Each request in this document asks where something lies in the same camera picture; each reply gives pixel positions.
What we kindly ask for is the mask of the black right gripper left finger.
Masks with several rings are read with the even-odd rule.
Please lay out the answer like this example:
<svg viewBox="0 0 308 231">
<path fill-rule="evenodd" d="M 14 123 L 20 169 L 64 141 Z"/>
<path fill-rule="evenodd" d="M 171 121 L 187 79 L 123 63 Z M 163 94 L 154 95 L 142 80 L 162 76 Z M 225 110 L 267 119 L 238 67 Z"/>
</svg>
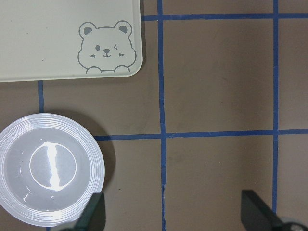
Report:
<svg viewBox="0 0 308 231">
<path fill-rule="evenodd" d="M 76 231 L 103 231 L 106 225 L 104 193 L 94 193 L 75 224 Z"/>
</svg>

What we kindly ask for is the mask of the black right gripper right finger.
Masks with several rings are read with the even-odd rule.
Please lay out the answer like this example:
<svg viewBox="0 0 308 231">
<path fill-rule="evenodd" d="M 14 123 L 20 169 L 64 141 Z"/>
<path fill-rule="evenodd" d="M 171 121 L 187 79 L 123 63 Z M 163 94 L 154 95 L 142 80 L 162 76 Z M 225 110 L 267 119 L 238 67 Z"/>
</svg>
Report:
<svg viewBox="0 0 308 231">
<path fill-rule="evenodd" d="M 281 220 L 253 190 L 241 192 L 241 222 L 246 231 L 281 230 Z"/>
</svg>

